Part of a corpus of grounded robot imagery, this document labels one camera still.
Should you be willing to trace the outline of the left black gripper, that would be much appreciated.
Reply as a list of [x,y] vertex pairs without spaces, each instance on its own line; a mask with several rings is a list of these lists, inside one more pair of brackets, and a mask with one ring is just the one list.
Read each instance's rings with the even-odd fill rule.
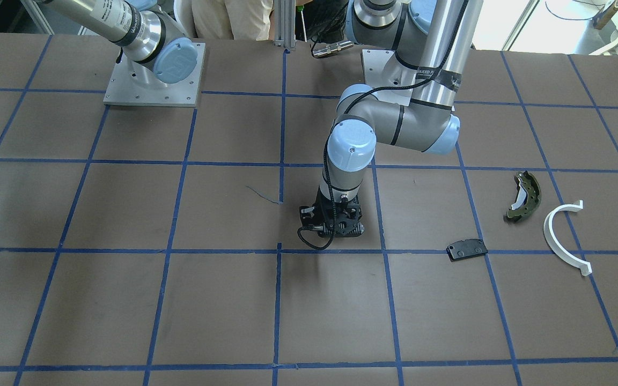
[[359,197],[331,205],[328,198],[317,194],[314,230],[320,237],[358,237],[364,233]]

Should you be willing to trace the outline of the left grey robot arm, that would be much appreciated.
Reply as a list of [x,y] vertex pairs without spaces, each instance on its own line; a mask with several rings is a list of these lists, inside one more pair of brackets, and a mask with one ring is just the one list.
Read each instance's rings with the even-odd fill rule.
[[323,150],[322,179],[298,232],[329,240],[363,234],[358,191],[376,144],[446,154],[460,120],[454,99],[470,53],[481,1],[351,1],[345,34],[392,56],[376,68],[381,86],[343,91]]

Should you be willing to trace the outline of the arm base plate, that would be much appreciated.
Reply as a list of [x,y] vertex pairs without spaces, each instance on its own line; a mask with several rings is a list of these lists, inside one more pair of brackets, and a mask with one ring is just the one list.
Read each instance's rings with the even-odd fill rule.
[[[392,50],[363,49],[362,63],[366,85],[409,86],[415,83],[415,69],[406,68]],[[407,107],[413,90],[384,90],[375,93],[378,100]]]
[[197,64],[189,76],[174,84],[163,83],[147,68],[123,57],[114,66],[103,102],[123,107],[194,108],[200,94],[206,51],[204,42],[194,42]]

